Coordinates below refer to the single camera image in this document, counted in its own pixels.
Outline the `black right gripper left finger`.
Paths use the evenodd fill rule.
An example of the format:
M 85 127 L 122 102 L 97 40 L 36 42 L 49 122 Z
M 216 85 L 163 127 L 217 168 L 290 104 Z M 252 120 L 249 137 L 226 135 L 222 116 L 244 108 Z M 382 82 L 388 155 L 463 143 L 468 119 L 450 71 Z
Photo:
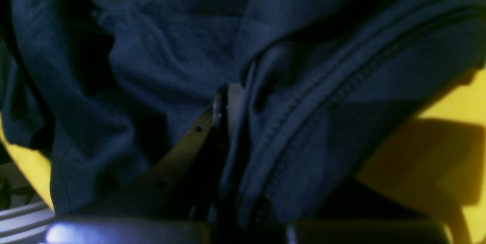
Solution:
M 180 142 L 146 174 L 46 232 L 47 244 L 210 244 L 205 220 L 228 142 L 229 90 L 221 88 Z

